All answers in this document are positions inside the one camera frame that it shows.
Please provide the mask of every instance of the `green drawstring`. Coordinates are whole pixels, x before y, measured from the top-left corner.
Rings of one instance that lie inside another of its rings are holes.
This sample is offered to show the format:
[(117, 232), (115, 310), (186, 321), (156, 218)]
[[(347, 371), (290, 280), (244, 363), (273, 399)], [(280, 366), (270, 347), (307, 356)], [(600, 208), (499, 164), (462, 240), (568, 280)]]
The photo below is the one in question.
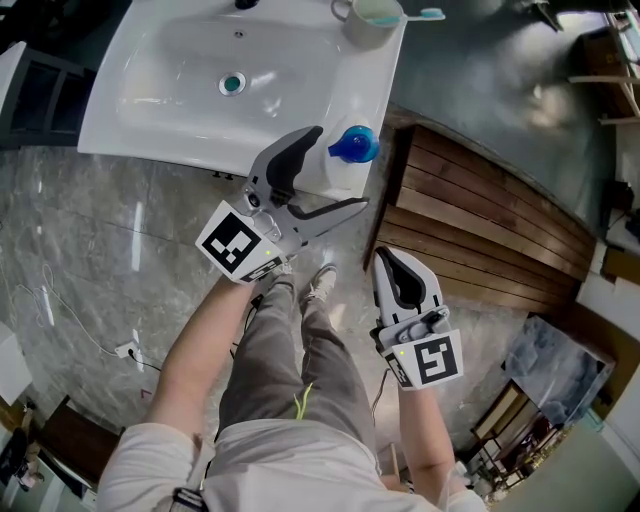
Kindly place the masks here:
[(293, 400), (296, 403), (296, 419), (301, 420), (304, 417), (304, 413), (307, 411), (307, 397), (309, 396), (309, 392), (311, 391), (311, 386), (313, 386), (313, 382), (309, 384), (309, 387), (305, 389), (304, 394), (302, 395), (302, 407), (300, 407), (300, 402), (298, 402), (298, 397), (293, 395)]

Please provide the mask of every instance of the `black faucet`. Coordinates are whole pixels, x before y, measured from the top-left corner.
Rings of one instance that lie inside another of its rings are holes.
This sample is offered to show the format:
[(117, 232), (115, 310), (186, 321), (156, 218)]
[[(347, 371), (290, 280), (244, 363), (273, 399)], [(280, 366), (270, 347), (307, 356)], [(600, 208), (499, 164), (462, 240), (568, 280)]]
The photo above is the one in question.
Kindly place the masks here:
[(260, 0), (236, 0), (236, 9), (251, 9), (258, 5)]

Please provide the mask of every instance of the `white t-shirt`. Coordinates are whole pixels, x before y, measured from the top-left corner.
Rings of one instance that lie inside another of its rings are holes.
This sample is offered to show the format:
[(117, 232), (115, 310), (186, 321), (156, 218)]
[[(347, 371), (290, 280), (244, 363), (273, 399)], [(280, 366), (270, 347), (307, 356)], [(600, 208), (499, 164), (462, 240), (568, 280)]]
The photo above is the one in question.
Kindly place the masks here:
[[(191, 440), (158, 424), (122, 436), (103, 473), (98, 511), (166, 509), (176, 487), (197, 488), (203, 462)], [(387, 490), (373, 454), (351, 436), (308, 420), (257, 420), (226, 428), (204, 481), (210, 511), (434, 512), (419, 495)], [(472, 491), (449, 498), (450, 512), (483, 512)]]

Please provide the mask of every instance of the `white cable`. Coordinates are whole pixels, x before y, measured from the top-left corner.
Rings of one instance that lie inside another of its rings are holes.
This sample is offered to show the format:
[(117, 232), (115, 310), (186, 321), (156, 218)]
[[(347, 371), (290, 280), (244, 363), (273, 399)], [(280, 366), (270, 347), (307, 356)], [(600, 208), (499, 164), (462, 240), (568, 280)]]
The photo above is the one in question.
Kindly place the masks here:
[[(2, 260), (3, 260), (3, 258), (1, 257), (1, 252), (0, 252), (0, 273), (2, 274), (2, 279), (4, 281), (4, 286), (5, 286), (6, 290), (7, 290), (7, 297), (9, 298), (9, 307), (11, 309), (9, 311), (9, 319), (11, 320), (11, 323), (13, 324), (14, 330), (17, 330), (17, 327), (18, 327), (18, 312), (17, 312), (17, 310), (15, 308), (15, 305), (13, 303), (13, 297), (14, 297), (14, 295), (16, 294), (16, 292), (18, 290), (24, 290), (29, 295), (31, 295), (31, 297), (33, 298), (33, 302), (36, 305), (36, 309), (38, 311), (38, 314), (36, 316), (36, 323), (37, 323), (38, 327), (44, 327), (44, 322), (42, 320), (42, 306), (40, 304), (40, 301), (38, 300), (38, 297), (33, 292), (33, 290), (31, 290), (30, 288), (27, 288), (23, 284), (17, 285), (16, 289), (13, 291), (13, 293), (11, 293), (9, 291), (9, 282), (7, 281), (7, 276), (4, 273), (4, 265), (3, 265)], [(51, 282), (49, 282), (49, 279), (47, 279), (47, 273), (45, 272), (45, 269), (49, 269), (49, 274), (51, 276)], [(107, 354), (108, 356), (111, 356), (111, 357), (119, 357), (118, 354), (116, 354), (115, 352), (111, 352), (111, 351), (107, 350), (106, 348), (104, 348), (102, 345), (100, 345), (100, 343), (98, 343), (93, 338), (93, 336), (91, 336), (91, 334), (89, 334), (89, 331), (87, 331), (87, 329), (85, 328), (84, 324), (80, 321), (80, 319), (78, 318), (78, 315), (76, 315), (76, 312), (73, 309), (71, 309), (71, 306), (69, 306), (64, 301), (64, 299), (62, 297), (60, 297), (60, 294), (58, 292), (56, 292), (55, 288), (53, 287), (53, 281), (54, 281), (53, 270), (51, 270), (51, 267), (47, 263), (42, 265), (42, 278), (44, 279), (44, 282), (46, 283), (47, 288), (49, 288), (49, 291), (51, 292), (51, 294), (56, 299), (58, 299), (60, 304), (62, 304), (65, 308), (67, 308), (69, 313), (71, 313), (73, 315), (73, 318), (76, 319), (76, 322), (78, 322), (78, 325), (80, 326), (80, 328), (87, 335), (87, 338), (89, 338), (89, 341), (91, 341), (91, 343), (93, 343), (96, 347), (98, 347), (100, 349), (100, 351), (103, 352), (104, 354)], [(46, 293), (47, 289), (45, 287), (43, 287), (43, 291)]]

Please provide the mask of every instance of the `person's right arm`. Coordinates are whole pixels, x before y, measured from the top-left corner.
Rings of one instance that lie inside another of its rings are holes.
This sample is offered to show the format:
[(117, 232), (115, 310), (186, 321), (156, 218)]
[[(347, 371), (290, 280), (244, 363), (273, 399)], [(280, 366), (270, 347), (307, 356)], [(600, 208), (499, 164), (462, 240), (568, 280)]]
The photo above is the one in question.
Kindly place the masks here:
[[(456, 461), (451, 439), (440, 414), (433, 388), (418, 391), (398, 390), (402, 447), (416, 493), (434, 505)], [(450, 483), (449, 493), (464, 491), (458, 478)]]

